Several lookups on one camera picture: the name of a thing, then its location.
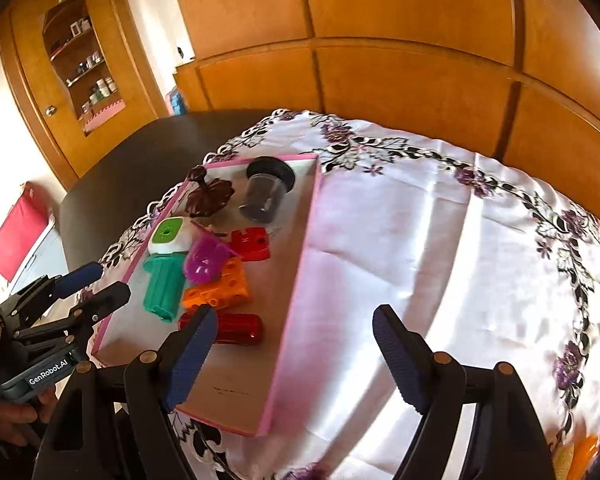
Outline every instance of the tablecloth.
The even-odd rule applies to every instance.
[[[596,217],[492,158],[310,111],[276,110],[205,162],[307,152],[323,179],[272,427],[246,438],[173,415],[200,480],[390,479],[419,415],[371,333],[382,303],[433,351],[477,367],[512,363],[552,449],[600,437]],[[178,186],[107,251],[102,280],[82,297],[122,277]],[[465,406],[445,478],[458,476],[472,412]]]

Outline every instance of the yellow object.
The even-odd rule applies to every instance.
[[[573,462],[573,449],[574,446],[571,442],[555,450],[553,454],[553,469],[555,470],[556,480],[566,480],[568,470],[571,468],[571,462]]]
[[[202,304],[209,304],[220,310],[246,301],[251,301],[251,293],[240,256],[227,260],[218,280],[206,285],[191,286],[182,296],[182,304],[187,310],[194,310]]]
[[[566,480],[581,480],[597,453],[597,435],[589,435],[577,444]]]

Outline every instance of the purple toy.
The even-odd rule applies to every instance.
[[[217,236],[199,228],[200,236],[193,242],[184,260],[184,275],[194,285],[205,285],[220,276],[224,263],[238,254]]]

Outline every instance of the brown flower toy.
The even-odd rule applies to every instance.
[[[189,193],[185,211],[191,218],[211,216],[229,203],[234,194],[230,181],[215,178],[207,184],[204,166],[196,166],[187,176],[188,180],[197,182],[197,187]]]

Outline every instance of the orange building block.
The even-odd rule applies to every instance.
[[[203,304],[220,310],[247,301],[251,301],[251,293],[240,256],[227,260],[218,280],[186,288],[182,296],[182,305],[187,310],[196,309]]]

